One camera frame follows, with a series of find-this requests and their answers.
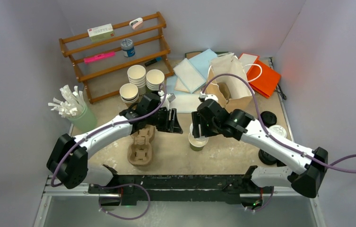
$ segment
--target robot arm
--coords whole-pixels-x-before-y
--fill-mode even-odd
[[[78,141],[85,139],[84,142],[72,151],[65,162],[61,164],[57,178],[68,189],[74,188],[80,183],[107,185],[113,177],[114,170],[108,166],[91,166],[87,163],[96,152],[120,138],[129,136],[145,128],[146,125],[154,125],[158,131],[183,133],[176,117],[176,109],[169,110],[167,107],[161,107],[156,113],[145,119],[113,125],[116,122],[145,116],[155,110],[159,104],[160,97],[156,94],[148,93],[143,96],[140,103],[136,106],[136,109],[128,108],[123,110],[114,119],[92,131],[75,136],[74,138],[68,134],[60,136],[47,161],[47,168],[54,173],[60,160],[65,156],[68,150],[76,145]],[[87,135],[95,131],[98,132],[86,139]]]
[[[260,122],[250,114],[238,109],[228,113],[215,100],[206,99],[199,105],[197,111],[192,113],[192,120],[192,134],[195,138],[219,134],[228,138],[233,137],[261,148],[287,165],[270,168],[251,166],[247,175],[258,187],[287,186],[306,197],[317,196],[326,168],[277,144],[269,137],[269,134],[274,132],[267,130],[266,133]],[[327,163],[328,153],[322,148],[313,150],[278,135],[275,138],[286,146]]]

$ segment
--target brown paper bag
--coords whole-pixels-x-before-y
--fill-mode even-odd
[[[214,76],[221,73],[232,73],[247,81],[243,66],[233,53],[211,60],[207,81],[210,81]],[[226,84],[231,95],[230,99],[226,100],[224,98],[217,83]],[[228,112],[232,112],[234,109],[244,110],[252,100],[252,94],[247,86],[239,79],[231,76],[221,76],[212,81],[206,89],[206,94],[217,96],[218,103]]]

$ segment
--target white wall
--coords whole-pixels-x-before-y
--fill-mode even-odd
[[[330,162],[356,153],[356,0],[306,1],[275,65],[296,141]],[[356,226],[356,175],[329,170],[320,201],[329,226]]]
[[[77,35],[160,11],[171,57],[205,50],[272,56],[305,0],[58,0]]]
[[[46,161],[69,129],[47,107],[76,81],[58,44],[69,35],[56,0],[0,0],[0,226],[32,226]]]

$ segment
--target beige table surface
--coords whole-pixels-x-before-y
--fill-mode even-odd
[[[174,66],[180,61],[171,61],[171,64]],[[153,68],[166,72],[163,62],[157,62],[148,67],[148,70]],[[96,78],[90,82],[91,91],[95,95],[97,92],[101,95],[105,94],[105,91],[117,90],[122,84],[127,83],[126,70]],[[257,93],[256,98],[260,112],[268,110],[275,113],[278,118],[277,124],[287,130],[288,138],[290,138],[278,94],[274,92],[272,97],[266,99]],[[121,110],[126,109],[120,96],[114,96],[93,105],[89,104],[89,107],[97,117],[97,126],[110,121]],[[245,111],[256,116],[254,102],[251,102]],[[183,128],[183,134],[156,131],[155,139],[151,143],[154,159],[147,167],[135,167],[128,162],[127,148],[132,143],[131,137],[121,138],[106,146],[92,156],[89,163],[106,164],[116,169],[119,174],[132,175],[244,174],[249,166],[266,166],[258,158],[257,147],[233,138],[224,138],[222,135],[209,138],[208,144],[202,151],[191,150],[188,141],[191,115],[179,113],[178,121]],[[73,136],[80,133],[78,129],[73,128]]]

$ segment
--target wooden rack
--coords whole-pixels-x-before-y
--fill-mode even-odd
[[[69,38],[65,38],[65,39],[59,39],[62,55],[65,58],[69,57],[70,61],[72,62],[72,66],[73,66],[73,69],[74,69],[75,74],[76,74],[76,79],[79,82],[82,82],[84,84],[85,90],[87,92],[87,97],[88,97],[90,103],[98,102],[98,101],[103,100],[105,98],[109,98],[109,97],[112,97],[112,96],[115,96],[115,95],[119,94],[119,90],[116,90],[116,91],[113,91],[113,92],[108,93],[106,95],[102,95],[102,96],[99,96],[99,97],[92,97],[91,92],[90,92],[90,88],[88,86],[88,81],[90,79],[99,77],[101,75],[104,75],[104,74],[107,74],[107,73],[110,73],[110,72],[113,72],[113,71],[116,71],[116,70],[120,70],[120,69],[129,67],[129,66],[132,66],[132,65],[135,65],[135,64],[139,64],[141,62],[148,61],[148,60],[154,59],[156,57],[162,57],[163,61],[165,62],[166,66],[168,68],[169,72],[165,74],[165,78],[167,78],[169,76],[172,76],[174,74],[174,70],[173,70],[173,68],[172,68],[171,64],[169,63],[169,61],[167,59],[167,56],[166,56],[167,54],[169,54],[171,52],[171,50],[170,50],[167,42],[165,41],[165,38],[164,38],[164,35],[163,35],[163,28],[166,28],[166,22],[165,22],[163,16],[161,15],[160,12],[157,12],[155,14],[148,15],[148,16],[145,16],[145,17],[142,17],[142,18],[143,18],[143,21],[157,18],[158,24],[155,25],[155,26],[151,26],[151,27],[148,27],[148,28],[143,28],[141,30],[134,31],[134,32],[131,32],[131,33],[128,33],[128,34],[125,34],[125,35],[116,36],[116,37],[111,38],[111,39],[107,39],[107,40],[103,40],[103,41],[100,41],[100,42],[97,42],[97,43],[93,43],[93,44],[89,44],[89,45],[86,45],[86,46],[82,46],[82,47],[79,47],[79,48],[76,48],[76,49],[73,49],[73,50],[68,50],[65,44],[73,42],[73,41],[77,41],[79,39],[87,38],[87,37],[89,37],[88,33],[75,35],[75,36],[72,36],[72,37],[69,37]],[[120,24],[113,25],[113,29],[115,30],[117,28],[129,26],[129,22],[130,21],[126,21],[126,22],[123,22],[123,23],[120,23]],[[84,58],[75,59],[72,56],[72,54],[74,54],[74,53],[86,51],[86,50],[89,50],[91,48],[95,48],[95,47],[98,47],[98,46],[101,46],[101,45],[104,45],[104,44],[109,44],[109,43],[112,43],[112,42],[116,42],[116,41],[119,41],[121,39],[125,39],[125,38],[128,38],[128,37],[134,36],[134,35],[139,35],[139,34],[142,34],[142,33],[145,33],[145,32],[149,32],[149,31],[152,31],[152,30],[156,30],[156,29],[158,30],[158,35],[156,35],[154,37],[151,37],[151,38],[148,38],[148,39],[144,39],[144,40],[141,40],[141,41],[134,42],[134,45],[138,46],[138,45],[145,44],[145,43],[148,43],[148,42],[151,42],[151,41],[154,41],[154,40],[159,40],[159,42],[160,42],[160,51],[157,52],[157,53],[150,54],[148,56],[139,58],[139,59],[135,59],[135,60],[120,64],[120,65],[116,65],[116,66],[113,66],[113,67],[110,67],[110,68],[107,68],[107,69],[104,69],[104,70],[101,70],[101,71],[98,71],[98,72],[95,72],[95,73],[84,75],[82,70],[78,66],[78,64],[84,62]],[[108,53],[108,52],[117,52],[117,51],[120,51],[120,50],[121,50],[121,47],[117,47],[117,48],[114,48],[114,49],[111,49],[111,50],[108,50],[108,51],[99,52],[97,54],[94,54],[94,55],[91,55],[91,56],[86,56],[86,57],[87,58],[88,57],[93,57],[93,56],[98,55],[98,54]]]

